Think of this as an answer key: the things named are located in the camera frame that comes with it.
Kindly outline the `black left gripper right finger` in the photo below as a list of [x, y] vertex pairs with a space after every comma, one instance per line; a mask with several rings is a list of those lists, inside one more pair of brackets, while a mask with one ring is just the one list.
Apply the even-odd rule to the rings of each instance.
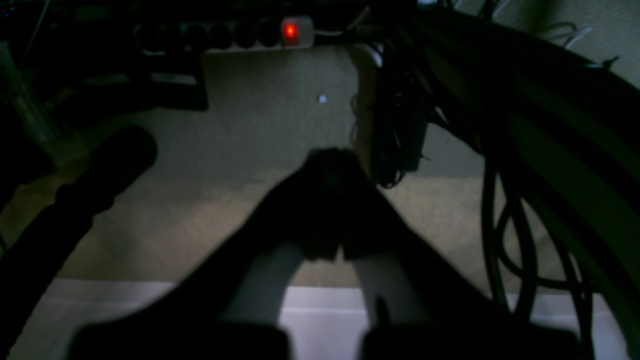
[[583, 360], [574, 333], [518, 319], [464, 279], [417, 235], [340, 151], [353, 233], [345, 256], [372, 306], [364, 360]]

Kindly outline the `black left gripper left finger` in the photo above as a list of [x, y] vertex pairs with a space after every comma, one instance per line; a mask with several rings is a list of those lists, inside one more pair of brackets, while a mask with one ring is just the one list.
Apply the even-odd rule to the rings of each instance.
[[286, 289], [305, 260], [336, 255], [345, 191], [345, 151], [311, 152], [174, 289], [78, 331], [75, 358], [288, 360], [290, 341], [277, 325]]

